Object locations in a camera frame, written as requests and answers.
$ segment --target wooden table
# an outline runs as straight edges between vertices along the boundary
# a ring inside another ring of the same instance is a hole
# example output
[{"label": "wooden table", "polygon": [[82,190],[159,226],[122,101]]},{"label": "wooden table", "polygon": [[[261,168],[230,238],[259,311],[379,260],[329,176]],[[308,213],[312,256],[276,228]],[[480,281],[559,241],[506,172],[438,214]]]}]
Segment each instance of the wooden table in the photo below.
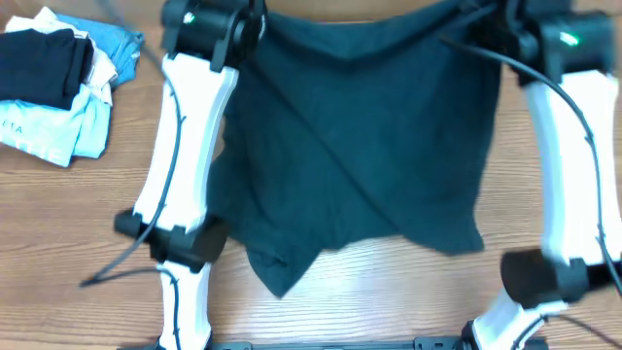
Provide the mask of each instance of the wooden table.
[{"label": "wooden table", "polygon": [[[150,43],[159,43],[159,27],[142,29]],[[79,159],[70,169],[60,169],[0,146],[1,350],[114,349],[159,335],[157,276],[88,290],[77,285],[129,244],[113,233],[113,217],[130,207],[143,187],[160,95],[161,80],[144,61],[138,79],[114,96],[110,147],[99,160]],[[615,128],[615,139],[622,188],[622,123]],[[477,206],[484,253],[449,259],[398,237],[364,241],[321,255],[279,300],[250,269],[243,247],[229,241],[210,282],[210,320],[217,340],[318,342],[457,334],[501,287],[501,253],[539,244],[539,177],[530,116],[514,75],[505,72],[495,144]],[[150,265],[143,248],[122,268]],[[622,341],[622,303],[613,290],[589,296],[570,314]],[[554,349],[608,349],[562,321],[553,321],[543,334]]]}]

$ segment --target stack of folded clothes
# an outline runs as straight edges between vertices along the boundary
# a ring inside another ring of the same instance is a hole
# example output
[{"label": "stack of folded clothes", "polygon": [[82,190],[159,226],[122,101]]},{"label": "stack of folded clothes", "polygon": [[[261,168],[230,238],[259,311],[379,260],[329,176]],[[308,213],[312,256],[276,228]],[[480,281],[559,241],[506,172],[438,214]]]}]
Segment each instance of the stack of folded clothes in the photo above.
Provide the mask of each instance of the stack of folded clothes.
[{"label": "stack of folded clothes", "polygon": [[[133,43],[125,55],[137,59],[142,36]],[[133,79],[136,59],[122,67],[124,82]],[[101,157],[119,76],[88,31],[50,9],[12,17],[0,34],[0,142],[65,167],[72,156]]]}]

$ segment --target dark green cloth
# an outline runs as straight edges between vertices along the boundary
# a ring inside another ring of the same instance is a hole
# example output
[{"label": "dark green cloth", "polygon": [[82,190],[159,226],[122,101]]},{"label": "dark green cloth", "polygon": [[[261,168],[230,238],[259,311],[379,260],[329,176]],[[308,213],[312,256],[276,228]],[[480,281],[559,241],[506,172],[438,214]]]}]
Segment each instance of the dark green cloth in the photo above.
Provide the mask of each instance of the dark green cloth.
[{"label": "dark green cloth", "polygon": [[209,211],[274,295],[323,249],[366,238],[483,249],[473,209],[501,69],[438,40],[457,4],[360,24],[271,14],[227,107]]}]

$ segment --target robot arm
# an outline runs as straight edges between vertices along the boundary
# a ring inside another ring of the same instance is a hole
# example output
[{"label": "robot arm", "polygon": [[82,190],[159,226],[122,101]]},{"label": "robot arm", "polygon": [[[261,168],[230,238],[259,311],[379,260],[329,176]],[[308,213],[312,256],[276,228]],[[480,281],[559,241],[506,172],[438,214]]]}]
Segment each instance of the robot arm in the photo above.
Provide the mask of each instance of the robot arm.
[{"label": "robot arm", "polygon": [[[155,220],[145,241],[158,269],[166,271],[161,273],[164,326],[155,349],[209,347],[208,279],[226,234],[207,215],[207,177],[223,112],[237,84],[236,67],[258,43],[263,11],[262,1],[229,0],[168,0],[162,11],[167,50],[162,71],[168,82],[152,164],[133,209],[115,219],[116,230],[132,238]],[[158,213],[178,138],[174,172]]]},{"label": "robot arm", "polygon": [[[559,93],[518,71],[542,161],[541,249],[503,256],[504,288],[489,311],[466,325],[462,349],[539,349],[538,343],[530,346],[526,340],[546,317],[610,285],[620,271],[622,222],[613,154],[618,82],[610,75],[612,22],[602,14],[573,14],[570,2],[564,0],[520,4],[523,15],[530,18],[509,23],[501,42],[513,36],[510,54],[560,83],[585,123]],[[607,264],[605,252],[613,262]]]},{"label": "robot arm", "polygon": [[[603,227],[610,232],[606,246],[619,260],[622,222],[612,144],[618,83],[600,71],[567,74],[563,80],[562,88],[594,132],[604,192]],[[601,286],[591,276],[602,271],[604,260],[597,241],[596,172],[590,147],[583,141],[585,131],[568,104],[545,84],[529,84],[524,92],[543,164],[542,249],[505,255],[505,288],[491,309],[466,329],[473,349],[522,349],[544,323],[542,317],[559,314]]]}]

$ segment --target black cable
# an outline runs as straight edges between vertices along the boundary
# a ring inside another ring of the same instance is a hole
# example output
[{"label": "black cable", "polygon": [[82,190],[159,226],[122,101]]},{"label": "black cable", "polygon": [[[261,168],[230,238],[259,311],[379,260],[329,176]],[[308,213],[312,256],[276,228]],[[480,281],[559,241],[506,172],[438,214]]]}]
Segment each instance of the black cable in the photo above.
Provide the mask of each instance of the black cable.
[{"label": "black cable", "polygon": [[587,120],[585,119],[585,115],[583,115],[583,111],[581,111],[581,109],[576,105],[576,102],[574,102],[574,100],[562,89],[562,87],[559,84],[556,84],[555,82],[551,81],[548,77],[546,77],[542,73],[536,71],[534,68],[524,63],[521,63],[520,61],[514,58],[511,58],[504,54],[493,52],[487,49],[483,49],[483,48],[479,48],[479,47],[475,47],[475,46],[471,46],[467,44],[457,43],[455,41],[448,39],[446,36],[441,36],[440,40],[443,41],[445,44],[453,48],[456,48],[458,50],[461,50],[467,53],[472,53],[483,58],[492,59],[492,60],[495,60],[501,63],[505,63],[511,66],[512,68],[515,68],[525,73],[526,75],[546,84],[553,91],[559,94],[560,97],[562,97],[562,99],[564,99],[564,101],[568,103],[572,111],[576,114],[579,121],[581,122],[581,125],[583,126],[583,129],[585,130],[585,133],[586,133],[585,141],[587,141],[588,145],[590,146],[590,149],[592,151],[592,158],[594,159],[594,166],[595,166],[595,172],[596,172],[596,190],[597,190],[597,200],[598,200],[597,206],[598,206],[599,237],[597,238],[597,241],[601,248],[601,252],[603,253],[606,267],[609,270],[609,273],[611,274],[611,279],[613,280],[615,289],[617,290],[618,295],[622,297],[622,281],[620,280],[620,276],[615,268],[613,259],[611,258],[611,255],[609,254],[609,251],[607,250],[606,244],[605,244],[605,231],[603,229],[603,190],[602,190],[602,184],[601,184],[601,167],[599,163],[598,153],[596,150],[596,143],[594,141],[594,133],[592,132],[592,128],[590,127],[589,123],[587,123]]},{"label": "black cable", "polygon": [[492,14],[499,7],[499,4],[496,2],[492,4],[488,4],[484,7],[480,7],[477,4],[472,3],[472,2],[467,2],[466,4],[474,8],[475,11],[470,12],[466,14],[464,17],[461,17],[457,19],[456,21],[452,22],[448,27],[445,28],[446,30],[461,28],[469,24],[472,24],[484,18],[485,16]]},{"label": "black cable", "polygon": [[533,321],[528,327],[525,328],[523,332],[520,333],[520,335],[518,335],[516,340],[514,340],[514,343],[512,344],[510,350],[518,350],[518,347],[521,345],[521,343],[527,340],[529,334],[531,334],[534,329],[540,325],[540,323],[547,321],[548,318],[546,316],[540,316],[537,320]]},{"label": "black cable", "polygon": [[593,329],[590,325],[584,323],[583,321],[577,320],[575,318],[572,318],[571,316],[564,316],[564,315],[555,315],[555,316],[550,316],[550,317],[555,317],[558,318],[560,320],[564,320],[566,322],[570,322],[572,324],[574,324],[575,326],[587,331],[588,333],[591,333],[597,337],[599,337],[603,342],[613,346],[616,349],[622,349],[622,344],[620,344],[619,342],[615,341],[613,338],[611,338],[610,336],[606,335],[605,333],[599,331],[599,330],[595,330]]},{"label": "black cable", "polygon": [[[106,12],[106,14],[109,17],[113,18],[118,25],[120,25],[129,35],[131,35],[132,37],[134,37],[134,39],[136,39],[135,34],[133,34],[135,32],[134,28],[131,25],[129,25],[127,22],[125,22],[123,17],[120,16],[117,10],[110,4],[109,0],[98,0],[97,2],[99,6]],[[160,68],[159,58],[157,57],[157,54],[148,46],[143,46],[141,48],[141,51],[145,54],[147,59],[158,68],[158,71],[160,72],[162,78],[164,78],[164,82],[170,87],[171,96],[173,97],[175,101],[177,130],[176,130],[176,135],[175,135],[175,147],[173,149],[173,156],[171,158],[171,163],[168,168],[168,173],[166,175],[164,187],[162,189],[162,195],[159,199],[159,202],[157,203],[157,208],[155,209],[154,216],[152,217],[152,220],[147,225],[147,228],[145,228],[145,231],[143,231],[143,233],[141,233],[138,239],[136,239],[136,241],[129,248],[127,248],[123,253],[121,253],[116,259],[114,259],[112,262],[104,266],[100,271],[95,273],[90,279],[83,281],[80,284],[80,287],[81,288],[90,287],[90,286],[98,285],[101,283],[113,281],[119,278],[131,276],[135,274],[140,274],[140,273],[158,272],[158,273],[163,273],[169,276],[171,278],[171,284],[173,285],[173,288],[175,290],[175,306],[173,309],[173,318],[174,318],[173,333],[175,335],[175,342],[177,345],[177,350],[182,350],[181,340],[179,337],[179,328],[178,328],[178,315],[179,315],[178,281],[175,279],[175,276],[173,275],[171,271],[163,267],[162,268],[141,268],[141,269],[131,270],[127,272],[122,272],[122,273],[119,273],[113,276],[106,276],[106,274],[112,271],[115,267],[119,266],[130,255],[132,255],[145,242],[145,240],[147,240],[149,235],[152,233],[152,231],[156,227],[157,220],[159,219],[160,215],[162,214],[162,211],[164,210],[164,207],[166,206],[166,197],[168,195],[168,191],[170,189],[170,186],[173,180],[175,166],[177,165],[177,157],[179,155],[180,143],[181,143],[181,138],[182,138],[182,123],[184,122],[184,119],[186,118],[186,117],[182,117],[179,98],[177,96],[175,88],[173,87],[173,84],[171,83],[171,80],[169,79],[168,75],[166,74],[166,72],[164,72],[164,70]]]},{"label": "black cable", "polygon": [[615,339],[606,335],[605,333],[592,328],[590,325],[586,324],[583,321],[577,320],[571,316],[565,315],[548,315],[548,316],[540,316],[537,320],[531,323],[521,334],[516,338],[516,341],[512,344],[510,350],[517,350],[520,344],[526,340],[527,336],[536,328],[541,322],[548,323],[549,318],[557,318],[560,320],[564,320],[566,322],[572,323],[573,325],[583,329],[584,331],[593,334],[594,336],[600,338],[603,342],[613,346],[616,349],[622,349],[622,344],[617,342]]}]

